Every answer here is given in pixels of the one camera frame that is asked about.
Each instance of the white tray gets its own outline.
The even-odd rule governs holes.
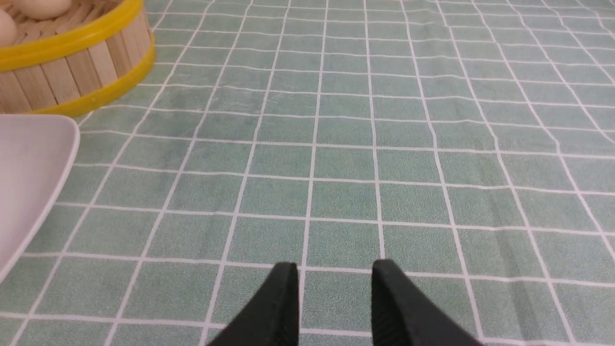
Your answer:
[[[59,115],[0,115],[0,283],[47,217],[79,148]]]

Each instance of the green checkered tablecloth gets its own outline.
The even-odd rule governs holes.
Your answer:
[[[614,0],[146,0],[0,345],[204,345],[273,263],[301,345],[370,345],[394,259],[490,345],[615,345]]]

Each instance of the green tile square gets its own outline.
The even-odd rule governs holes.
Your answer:
[[[155,107],[168,110],[205,110],[211,93],[211,87],[167,86]]]
[[[371,88],[375,95],[419,97],[419,85],[414,77],[372,76]]]
[[[415,65],[412,58],[405,57],[370,57],[372,73],[388,73],[414,76]]]
[[[309,226],[307,265],[370,269],[379,259],[378,226],[314,221]]]
[[[160,208],[167,198],[175,173],[115,168],[97,203],[106,206]]]
[[[612,139],[597,131],[552,129],[550,132],[560,142],[564,154],[615,155]]]
[[[178,46],[179,45],[187,46],[191,38],[192,38],[191,31],[156,30],[156,44],[162,44],[162,45],[173,44],[173,45],[178,45]]]
[[[327,36],[335,38],[365,38],[363,23],[328,22]]]
[[[513,185],[518,187],[572,190],[573,186],[556,156],[502,155]]]
[[[605,303],[615,299],[612,288],[557,284],[555,291],[578,342],[615,342],[615,332],[609,327],[615,315],[612,306]]]
[[[229,323],[261,286],[270,269],[225,267],[213,309],[213,323]]]
[[[369,331],[370,275],[307,272],[302,326]]]
[[[455,223],[487,227],[523,226],[523,219],[509,189],[448,189]]]
[[[220,79],[220,87],[243,87],[264,91],[267,89],[270,71],[245,67],[227,67]]]
[[[270,69],[273,66],[273,59],[275,55],[275,52],[258,52],[255,50],[236,49],[231,53],[229,65]]]
[[[115,104],[149,107],[159,90],[157,86],[136,86],[115,101]]]
[[[307,182],[249,178],[239,210],[248,214],[304,216],[307,190]]]
[[[373,97],[373,103],[376,119],[426,120],[423,103],[417,99]]]
[[[615,231],[615,220],[611,217],[611,212],[615,210],[615,197],[585,195],[583,198],[603,231]]]
[[[371,337],[300,334],[301,346],[372,346]]]
[[[230,216],[166,214],[147,256],[220,259],[230,226]]]
[[[207,14],[199,30],[202,31],[231,31],[237,32],[241,27],[241,17],[228,15]]]
[[[386,256],[406,272],[457,273],[461,264],[450,228],[384,226]]]
[[[244,33],[279,34],[282,32],[281,18],[253,18],[244,19]]]
[[[117,163],[155,169],[179,169],[189,144],[187,140],[134,137]]]
[[[196,142],[186,171],[245,172],[251,145],[237,143]]]
[[[533,105],[534,111],[545,126],[593,129],[594,126],[581,107]]]
[[[362,74],[326,73],[322,76],[322,92],[368,95],[369,83]]]
[[[257,145],[251,174],[309,177],[312,148],[289,145]]]
[[[521,103],[482,102],[480,108],[490,123],[538,125],[529,105]]]
[[[486,125],[475,123],[434,124],[438,148],[494,150],[493,136]]]
[[[411,57],[412,51],[410,45],[403,41],[379,41],[377,39],[370,40],[370,55],[382,54],[387,52],[390,55],[400,55]]]
[[[367,96],[321,95],[319,115],[370,117],[370,98]]]
[[[284,27],[285,34],[321,35],[322,31],[322,22],[309,22],[306,20],[286,19],[286,26]]]
[[[28,323],[19,338],[19,345],[48,346],[101,345],[105,343],[111,323],[62,320],[34,320]]]
[[[542,129],[491,125],[502,151],[555,153],[555,142]]]
[[[259,114],[263,106],[265,93],[219,88],[215,91],[210,111],[228,111],[237,113]]]
[[[332,72],[367,73],[367,61],[365,57],[327,54],[325,55],[322,69],[323,71]]]
[[[107,167],[73,166],[58,196],[58,202],[89,203],[107,169]]]
[[[378,150],[380,181],[439,183],[431,151]]]
[[[159,42],[159,33],[156,33],[156,43]],[[156,47],[156,62],[171,62],[175,63],[184,49],[178,46]]]
[[[185,29],[185,30],[195,30],[200,23],[200,17],[198,15],[181,15],[181,14],[170,14],[167,13],[164,15],[164,18],[161,20],[160,24],[158,24],[158,29]]]
[[[370,39],[408,39],[405,23],[369,23]]]
[[[240,33],[239,39],[237,39],[237,48],[251,48],[259,50],[273,50],[277,49],[277,43],[280,41],[278,35],[265,35],[256,33]]]
[[[410,279],[454,322],[473,336],[476,335],[476,325],[464,280],[422,277]]]
[[[503,78],[513,79],[508,66],[504,62],[485,60],[463,60],[466,73],[470,78]]]
[[[157,326],[120,324],[112,346],[189,346],[197,345],[202,328],[187,326]]]
[[[210,264],[144,263],[124,317],[202,321],[217,272]]]
[[[369,149],[317,148],[314,177],[373,180],[373,152]]]
[[[84,208],[54,206],[26,252],[60,252],[83,214]]]
[[[169,204],[171,210],[235,210],[241,177],[233,175],[184,174]]]
[[[424,58],[419,59],[417,64],[419,66],[419,74],[421,76],[442,76],[443,74],[449,74],[464,77],[461,64],[450,58]]]
[[[189,47],[181,57],[180,63],[223,65],[226,57],[229,55],[229,51],[230,49]]]
[[[320,69],[320,54],[279,52],[276,68],[280,70],[318,71]]]
[[[178,65],[173,72],[173,76],[169,79],[169,84],[213,87],[221,70],[221,66]]]
[[[521,89],[513,81],[472,79],[470,83],[476,98],[481,101],[525,102]]]
[[[467,271],[471,275],[542,278],[530,237],[521,230],[459,230]]]
[[[139,256],[156,213],[92,209],[68,248],[71,252]]]
[[[372,183],[314,182],[312,217],[376,220]]]
[[[81,131],[111,130],[131,133],[144,114],[145,110],[139,108],[99,108],[79,128]]]
[[[551,277],[613,282],[615,264],[601,237],[551,232],[534,236]]]
[[[316,142],[371,145],[371,123],[353,119],[320,119]]]
[[[432,148],[434,146],[426,123],[395,121],[376,122],[376,143],[384,147]]]
[[[199,130],[199,138],[252,140],[257,116],[209,113]]]
[[[202,31],[196,33],[190,45],[193,47],[230,48],[235,42],[236,36],[236,33],[215,33],[211,31]]]
[[[153,110],[149,112],[137,132],[144,135],[190,138],[202,117],[200,113]]]
[[[149,74],[143,78],[141,83],[143,84],[163,84],[171,70],[173,69],[172,64],[159,65],[155,64],[152,69],[149,71]]]
[[[239,217],[228,260],[242,263],[301,262],[305,222]]]
[[[472,282],[486,337],[566,341],[566,332],[545,283]]]
[[[481,186],[508,185],[495,154],[440,153],[439,157],[447,183]]]
[[[135,266],[124,260],[64,258],[36,312],[115,317]]]
[[[467,81],[455,77],[424,78],[421,80],[425,97],[472,97]]]
[[[567,158],[566,163],[580,190],[615,192],[615,181],[611,174],[615,169],[614,161]]]
[[[263,118],[258,140],[262,142],[311,143],[314,119],[266,116]]]
[[[293,50],[295,52],[319,53],[322,50],[322,38],[317,36],[288,36],[282,37],[280,50]]]
[[[316,114],[315,94],[294,94],[270,92],[267,97],[265,114],[314,116]]]
[[[0,317],[0,342],[3,345],[10,345],[10,341],[17,334],[21,325],[22,320]]]
[[[429,117],[433,121],[483,121],[476,102],[464,99],[426,100]]]
[[[448,224],[442,188],[432,186],[380,184],[385,221]]]
[[[0,283],[0,311],[28,313],[55,261],[54,257],[18,259]]]
[[[552,102],[552,103],[576,103],[576,98],[570,92],[568,87],[562,84],[542,84],[542,83],[529,83],[522,82],[521,86],[523,90],[525,90],[525,94],[528,96],[530,102]],[[589,97],[594,98],[593,95],[595,93],[613,93],[615,89],[611,89],[608,91],[603,90],[591,90],[589,91]],[[610,101],[606,101],[603,103],[594,102],[593,100],[583,99],[581,95],[579,98],[585,104],[611,104],[615,105],[615,103],[610,103]]]
[[[271,90],[317,92],[318,78],[317,72],[275,71]]]
[[[331,38],[325,39],[325,53],[365,55],[364,39]]]
[[[509,63],[515,77],[521,81],[561,82],[554,67],[545,63]]]

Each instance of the wooden slat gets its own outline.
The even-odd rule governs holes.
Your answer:
[[[0,103],[6,113],[26,113],[32,110],[13,71],[0,72]]]

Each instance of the white grid line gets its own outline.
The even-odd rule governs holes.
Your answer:
[[[248,9],[250,8],[250,6],[254,3],[254,0],[250,0],[250,5],[248,5],[248,7],[246,8],[246,12],[244,14],[247,14]],[[286,12],[284,14],[284,19],[282,20],[282,29],[281,29],[281,33],[284,33],[284,28],[286,26],[286,17],[288,15],[288,11],[290,10],[290,1],[288,2],[288,7],[286,8]],[[235,38],[235,42],[233,43],[233,46],[237,45],[237,40],[239,39],[239,33],[241,32],[241,28],[239,28],[239,32],[237,33],[237,37]],[[280,38],[277,42],[277,49],[280,49],[280,46],[282,45],[282,36],[280,35]],[[278,58],[279,52],[276,51],[274,58],[273,58],[273,63],[272,63],[272,68],[276,67],[276,63],[277,63],[277,58]],[[229,55],[227,56],[227,60],[229,60],[231,57],[231,54],[229,53]],[[263,96],[263,104],[261,106],[261,111],[260,114],[262,115],[265,111],[265,107],[267,105],[267,99],[268,99],[268,95],[269,95],[269,89],[271,88],[271,83],[273,80],[273,71],[269,74],[269,81],[267,83],[267,89],[265,91],[265,94]],[[258,138],[258,130],[261,127],[261,124],[263,123],[263,117],[259,116],[258,117],[258,122],[256,124],[256,128],[254,129],[254,135],[253,135],[253,140],[256,141],[256,139]],[[245,166],[245,172],[244,172],[244,177],[242,178],[241,181],[241,186],[239,187],[239,193],[237,196],[237,202],[235,205],[235,211],[232,219],[231,219],[231,225],[229,226],[229,231],[228,231],[228,235],[226,238],[226,243],[224,244],[224,250],[222,252],[222,263],[220,263],[220,267],[218,268],[218,273],[216,274],[216,281],[214,282],[213,285],[213,290],[212,290],[212,298],[209,302],[209,306],[207,308],[207,316],[205,317],[205,323],[211,323],[212,320],[212,316],[213,316],[213,311],[215,308],[215,304],[216,304],[216,298],[218,297],[218,291],[220,290],[220,284],[222,282],[222,276],[224,273],[224,263],[227,261],[226,259],[228,258],[228,253],[231,247],[231,242],[232,242],[232,236],[235,230],[235,226],[237,224],[237,214],[239,213],[239,208],[241,207],[241,202],[244,196],[244,191],[245,191],[245,186],[247,184],[247,180],[248,180],[248,174],[250,172],[250,167],[252,166],[252,159],[254,158],[254,151],[256,150],[256,144],[253,144],[252,147],[250,148],[250,154],[248,156],[248,163]],[[207,334],[209,333],[209,328],[205,327],[203,328],[203,333],[201,334],[200,337],[200,341],[199,341],[199,346],[204,346],[205,345],[205,340],[207,339]]]
[[[436,4],[438,5],[438,8],[440,9],[440,11],[442,11],[442,8],[440,7],[440,3],[439,3],[439,2],[436,2]],[[476,4],[474,3],[474,0],[472,0],[472,5],[476,8],[476,10],[478,10],[478,7],[477,7],[477,6],[476,6]],[[494,37],[494,35],[493,35],[493,32],[491,31],[491,29],[490,29],[490,28],[489,28],[489,26],[487,25],[487,23],[486,23],[486,21],[485,21],[485,18],[484,18],[484,17],[483,17],[483,15],[480,13],[480,11],[479,11],[479,14],[480,14],[480,18],[481,18],[481,20],[483,21],[483,24],[487,27],[487,29],[488,29],[488,30],[489,30],[489,32],[490,32],[490,35],[491,35],[492,39],[495,41],[495,37]],[[453,39],[453,45],[454,45],[454,47],[455,47],[455,51],[457,52],[458,57],[459,57],[459,58],[461,58],[461,54],[460,54],[460,52],[459,52],[459,49],[457,48],[457,44],[456,44],[456,43],[455,43],[455,41],[454,41],[453,30],[452,30],[451,28],[449,28],[449,32],[450,32],[450,34],[451,34],[451,38]],[[500,47],[500,46],[498,46],[498,48],[499,48],[499,50],[500,50],[500,54],[502,55],[502,57],[504,57],[504,60],[506,61],[506,57],[505,57],[505,55],[504,55],[503,51],[501,50],[501,47]],[[506,65],[507,65],[507,67],[508,67],[508,69],[509,69],[509,71],[510,71],[511,75],[512,75],[513,77],[515,77],[514,72],[513,72],[513,71],[512,71],[512,69],[510,68],[510,65],[509,65],[507,62],[506,62]],[[463,63],[461,63],[461,68],[462,68],[462,70],[463,70],[463,72],[464,72],[464,75],[466,75],[466,76],[467,76],[467,71],[466,71],[465,65],[464,65]],[[475,92],[474,92],[474,88],[472,87],[472,83],[468,80],[468,81],[467,81],[467,84],[468,84],[468,87],[470,88],[470,92],[471,92],[472,96],[473,96],[473,97],[475,97]],[[524,96],[525,100],[526,100],[527,102],[529,102],[529,99],[528,99],[528,97],[525,95],[525,91],[521,88],[520,83],[518,83],[517,85],[518,85],[518,87],[520,88],[520,90],[521,90],[521,92],[522,92],[522,94],[523,94],[523,96]],[[477,105],[477,107],[478,107],[478,110],[479,110],[479,112],[480,112],[481,117],[483,118],[483,120],[484,120],[485,122],[487,122],[487,118],[485,117],[485,115],[484,115],[484,113],[483,113],[482,107],[480,106],[480,102],[476,101],[476,105]],[[499,149],[498,138],[497,138],[497,136],[496,136],[495,132],[493,132],[493,129],[491,128],[491,126],[490,126],[490,125],[487,125],[487,127],[489,128],[489,132],[491,133],[491,135],[492,135],[492,136],[493,136],[493,138],[494,138],[496,149]],[[531,245],[532,245],[532,247],[533,247],[533,249],[534,249],[534,252],[536,253],[536,257],[538,258],[538,262],[540,263],[542,273],[543,273],[543,275],[544,275],[545,279],[547,279],[547,280],[549,281],[549,282],[547,283],[547,285],[548,285],[548,287],[549,287],[549,291],[550,291],[550,293],[551,293],[551,296],[553,297],[553,302],[555,303],[556,309],[558,310],[558,313],[559,313],[559,315],[560,315],[560,318],[561,318],[562,324],[563,324],[564,329],[565,329],[565,331],[566,331],[566,335],[568,336],[568,339],[569,339],[571,342],[576,342],[576,340],[574,339],[574,335],[573,335],[573,333],[572,333],[572,330],[571,330],[571,328],[570,328],[570,325],[569,325],[569,323],[568,323],[568,320],[566,319],[566,315],[564,314],[563,308],[561,307],[561,303],[560,303],[560,301],[559,301],[559,298],[558,298],[558,296],[557,296],[557,293],[555,292],[555,287],[553,286],[553,282],[551,281],[551,277],[550,277],[550,275],[549,275],[549,272],[548,272],[548,270],[547,270],[547,266],[546,266],[546,264],[545,264],[545,262],[544,262],[544,259],[542,258],[542,255],[541,255],[541,253],[540,253],[540,250],[539,250],[539,248],[538,248],[538,244],[536,243],[536,239],[535,239],[535,237],[534,237],[534,234],[533,234],[533,232],[532,232],[532,231],[530,230],[530,228],[529,228],[529,227],[530,227],[530,222],[528,221],[527,215],[525,214],[525,211],[523,210],[523,207],[522,207],[522,204],[521,204],[520,198],[519,198],[519,196],[518,196],[518,194],[517,194],[516,189],[515,189],[515,188],[514,188],[514,186],[513,186],[512,179],[510,178],[510,175],[509,175],[509,173],[508,173],[508,170],[506,169],[506,166],[504,165],[504,161],[502,160],[502,156],[501,156],[500,154],[498,154],[498,162],[499,162],[500,166],[502,167],[502,171],[504,172],[504,175],[505,175],[505,177],[506,177],[506,180],[507,180],[508,184],[510,185],[510,190],[511,190],[511,192],[512,192],[512,195],[513,195],[513,198],[514,198],[515,204],[517,205],[517,209],[518,209],[518,211],[519,211],[519,213],[520,213],[520,215],[521,215],[521,217],[522,217],[522,219],[523,219],[523,223],[524,223],[524,225],[528,228],[528,231],[527,231],[527,232],[528,232],[528,236],[529,236],[529,238],[530,238],[530,243],[531,243]]]

